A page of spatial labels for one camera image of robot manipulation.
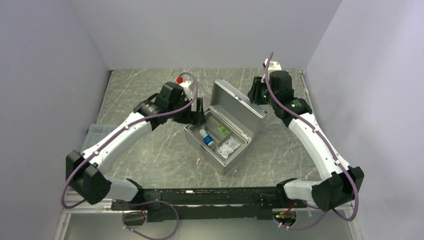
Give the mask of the small green box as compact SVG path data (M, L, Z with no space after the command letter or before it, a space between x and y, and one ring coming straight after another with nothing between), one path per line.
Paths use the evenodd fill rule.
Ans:
M225 125L221 124L217 127L217 130L223 135L223 136L227 136L231 130L229 128L227 128Z

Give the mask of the grey plastic divider tray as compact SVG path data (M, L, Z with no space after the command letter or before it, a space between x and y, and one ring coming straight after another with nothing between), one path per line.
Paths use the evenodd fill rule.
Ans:
M192 133L194 135L194 137L198 140L200 140L200 143L204 146L206 146L206 148L208 150L211 150L213 152L213 154L220 160L220 162L222 162L223 164L229 164L230 161L234 160L235 158L237 158L238 155L242 155L242 151L251 143L243 134L241 134L240 132L238 132L235 127L233 127L228 121L224 120L223 118L221 118L219 115L217 115L215 112L208 110L205 113L205 117L206 117L206 123L200 126L197 125L192 125L189 124L187 126L187 129L190 133ZM218 130L217 127L219 125L224 125L226 126L228 129L231 130L231 132L227 135L224 136L222 135ZM204 140L202 139L201 135L199 134L199 130L201 127L205 127L206 132L212 137L212 139L214 140L215 144L211 147L208 147ZM226 141L228 140L230 137L233 137L235 139L237 139L240 143L241 146L235 150L234 153L232 153L228 159L224 159L223 157L221 157L218 154L217 149Z

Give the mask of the small white blue bottle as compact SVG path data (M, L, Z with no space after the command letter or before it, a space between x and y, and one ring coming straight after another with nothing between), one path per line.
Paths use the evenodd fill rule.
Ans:
M206 128L204 126L202 126L199 130L199 134L201 136L201 138L203 139L203 141L205 142L205 144L208 147L212 147L215 144L215 141L213 140L213 138L207 133Z

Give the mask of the clear bag alcohol wipes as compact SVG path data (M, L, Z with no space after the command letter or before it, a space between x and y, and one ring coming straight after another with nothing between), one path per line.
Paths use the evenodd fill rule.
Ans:
M222 158L228 159L229 156L234 153L240 146L241 143L237 139L230 137L220 147L217 148L217 152Z

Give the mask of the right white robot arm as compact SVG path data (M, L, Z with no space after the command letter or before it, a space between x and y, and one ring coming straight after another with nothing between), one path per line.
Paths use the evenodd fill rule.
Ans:
M302 200L327 212L355 199L365 176L363 170L350 166L334 150L320 131L312 108L305 99L294 96L292 77L287 71L271 72L269 82L254 77L247 95L252 104L272 107L274 114L303 144L321 178L320 181L291 178L279 183L275 200L280 207L287 208L295 200Z

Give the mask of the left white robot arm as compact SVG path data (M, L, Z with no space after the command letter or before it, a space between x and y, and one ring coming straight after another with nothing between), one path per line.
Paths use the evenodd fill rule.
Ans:
M91 205L103 199L121 200L131 210L145 201L145 191L132 179L108 178L114 162L139 139L168 120L180 124L202 125L206 122L203 100L198 98L197 80L166 82L159 93L141 101L129 116L100 142L82 153L66 156L66 186L75 190Z

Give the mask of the grey metal medicine case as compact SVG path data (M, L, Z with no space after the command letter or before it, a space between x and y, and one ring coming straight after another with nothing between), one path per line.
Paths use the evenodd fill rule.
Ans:
M268 113L224 79L213 84L202 125L185 126L186 140L221 174L242 161Z

